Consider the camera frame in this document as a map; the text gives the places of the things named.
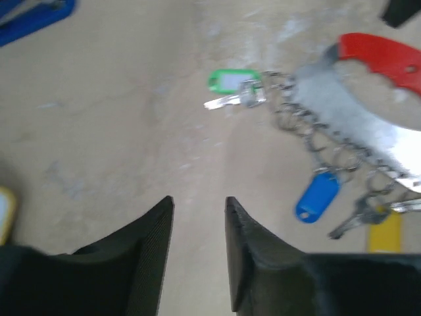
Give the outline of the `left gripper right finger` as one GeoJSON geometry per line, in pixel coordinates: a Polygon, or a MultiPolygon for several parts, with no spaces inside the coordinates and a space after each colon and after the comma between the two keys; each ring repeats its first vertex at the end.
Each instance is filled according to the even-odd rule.
{"type": "Polygon", "coordinates": [[[305,253],[225,206],[231,309],[237,315],[419,315],[418,254],[305,253]]]}

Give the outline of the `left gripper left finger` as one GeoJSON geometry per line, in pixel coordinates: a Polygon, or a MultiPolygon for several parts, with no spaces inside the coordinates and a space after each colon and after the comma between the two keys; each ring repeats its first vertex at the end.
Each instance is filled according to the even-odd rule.
{"type": "Polygon", "coordinates": [[[71,254],[1,247],[2,315],[157,315],[174,202],[166,196],[71,254]]]}

